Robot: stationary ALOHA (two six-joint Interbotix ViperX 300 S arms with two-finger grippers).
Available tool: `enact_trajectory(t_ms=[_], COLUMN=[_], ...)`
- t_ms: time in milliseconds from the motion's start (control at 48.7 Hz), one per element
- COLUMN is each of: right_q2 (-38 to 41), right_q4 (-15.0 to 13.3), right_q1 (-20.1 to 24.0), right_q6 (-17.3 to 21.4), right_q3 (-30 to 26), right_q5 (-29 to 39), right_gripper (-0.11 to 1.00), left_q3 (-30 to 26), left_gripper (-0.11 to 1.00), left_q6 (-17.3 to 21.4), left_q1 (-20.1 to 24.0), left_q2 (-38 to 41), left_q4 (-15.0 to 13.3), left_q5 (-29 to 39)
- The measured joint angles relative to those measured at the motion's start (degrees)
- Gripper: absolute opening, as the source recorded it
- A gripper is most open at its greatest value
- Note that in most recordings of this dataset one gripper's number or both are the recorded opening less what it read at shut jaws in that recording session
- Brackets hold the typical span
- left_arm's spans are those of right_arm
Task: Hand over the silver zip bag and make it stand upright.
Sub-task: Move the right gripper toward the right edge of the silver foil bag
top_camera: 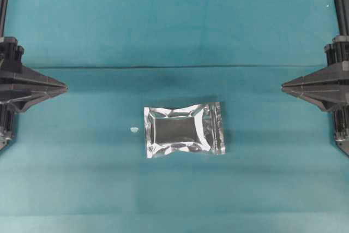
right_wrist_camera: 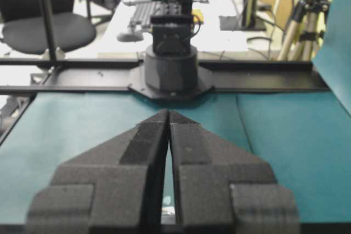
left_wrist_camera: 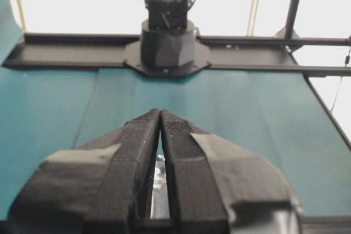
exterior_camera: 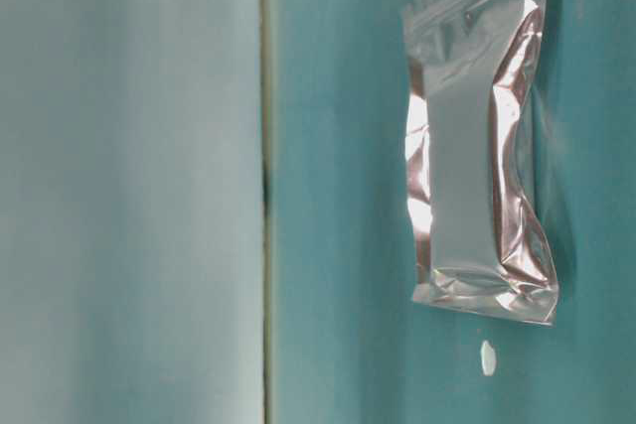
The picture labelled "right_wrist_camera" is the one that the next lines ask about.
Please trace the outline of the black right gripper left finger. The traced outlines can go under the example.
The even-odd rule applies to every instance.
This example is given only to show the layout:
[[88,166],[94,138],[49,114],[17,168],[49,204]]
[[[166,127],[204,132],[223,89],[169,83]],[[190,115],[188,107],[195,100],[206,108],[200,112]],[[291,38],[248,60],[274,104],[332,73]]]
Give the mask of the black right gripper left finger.
[[27,212],[27,233],[157,233],[168,112],[60,164]]

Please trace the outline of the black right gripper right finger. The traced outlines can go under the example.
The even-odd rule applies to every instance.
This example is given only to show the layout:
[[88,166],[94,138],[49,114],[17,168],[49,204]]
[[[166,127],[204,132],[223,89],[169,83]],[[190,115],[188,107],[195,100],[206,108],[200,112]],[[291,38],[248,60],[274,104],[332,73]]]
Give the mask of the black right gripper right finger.
[[184,233],[300,233],[295,197],[268,162],[178,112],[169,127]]

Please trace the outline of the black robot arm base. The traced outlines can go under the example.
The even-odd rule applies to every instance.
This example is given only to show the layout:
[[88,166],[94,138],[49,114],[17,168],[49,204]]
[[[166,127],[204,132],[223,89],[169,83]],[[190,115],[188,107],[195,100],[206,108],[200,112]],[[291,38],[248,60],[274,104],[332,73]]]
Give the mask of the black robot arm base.
[[193,0],[155,0],[149,15],[152,44],[131,69],[128,88],[154,100],[187,100],[213,89],[212,71],[199,66]]

